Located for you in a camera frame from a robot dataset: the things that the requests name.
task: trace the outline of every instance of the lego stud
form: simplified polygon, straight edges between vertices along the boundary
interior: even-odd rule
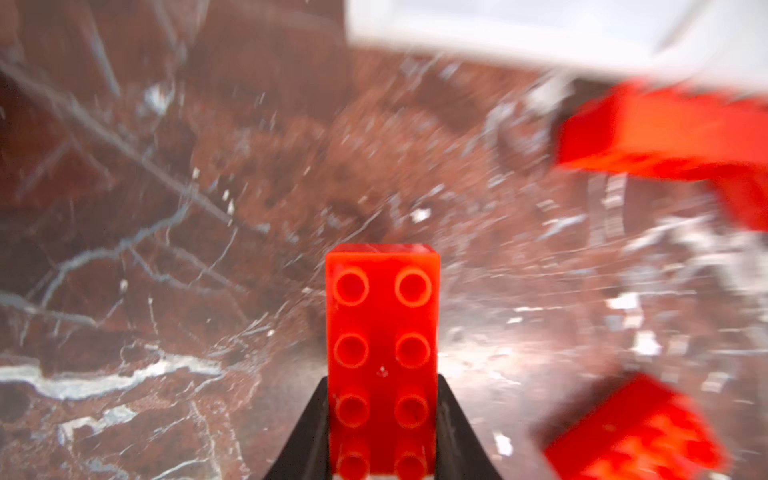
[[[401,439],[395,453],[395,475],[398,480],[422,480],[427,474],[424,447],[412,439]]]
[[[423,392],[418,389],[401,390],[395,401],[395,420],[404,429],[424,425],[429,415],[429,405]]]
[[[368,393],[362,389],[346,390],[336,401],[336,417],[345,427],[356,429],[371,414]]]
[[[343,480],[363,480],[370,473],[370,452],[362,439],[345,440],[341,445],[336,473]]]
[[[418,369],[429,360],[432,350],[423,335],[403,333],[395,342],[395,359],[407,369]]]
[[[416,308],[429,301],[432,281],[424,270],[407,266],[395,277],[395,296],[405,306]]]
[[[333,282],[333,297],[345,306],[359,305],[368,292],[368,276],[357,266],[345,268]]]
[[[359,333],[343,333],[333,346],[333,358],[348,369],[362,366],[368,359],[368,341]]]

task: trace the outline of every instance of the black holder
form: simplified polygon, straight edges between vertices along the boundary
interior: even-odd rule
[[[323,377],[263,480],[330,480],[328,424],[328,378]],[[442,375],[435,426],[435,480],[502,480]]]

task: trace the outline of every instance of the lego brick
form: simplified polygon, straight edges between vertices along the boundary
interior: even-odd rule
[[[768,167],[768,111],[753,101],[625,83],[564,122],[564,167],[667,180],[706,180],[733,167]]]
[[[725,463],[690,401],[646,375],[555,439],[545,457],[563,480],[641,480],[647,472],[692,480],[698,469]]]
[[[768,232],[768,171],[742,169],[714,178],[712,185],[728,214],[751,230]]]
[[[344,480],[434,472],[439,281],[426,245],[326,256],[329,450]]]

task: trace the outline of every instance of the red lego brick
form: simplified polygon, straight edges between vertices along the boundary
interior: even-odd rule
[[[552,442],[545,456],[563,480],[692,480],[698,469],[725,464],[690,400],[646,375]]]
[[[712,179],[731,217],[751,230],[768,232],[768,170],[744,168]]]
[[[668,180],[706,180],[733,167],[768,169],[768,111],[754,101],[679,88],[618,85],[564,122],[564,167]]]
[[[344,480],[434,472],[439,282],[426,245],[326,255],[330,461]]]

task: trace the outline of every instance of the brown marble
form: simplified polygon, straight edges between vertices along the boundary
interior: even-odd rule
[[[350,48],[342,10],[0,1],[0,477],[261,478],[355,241],[442,255],[439,368],[505,478],[636,370],[764,478],[763,239],[552,168],[541,72]]]

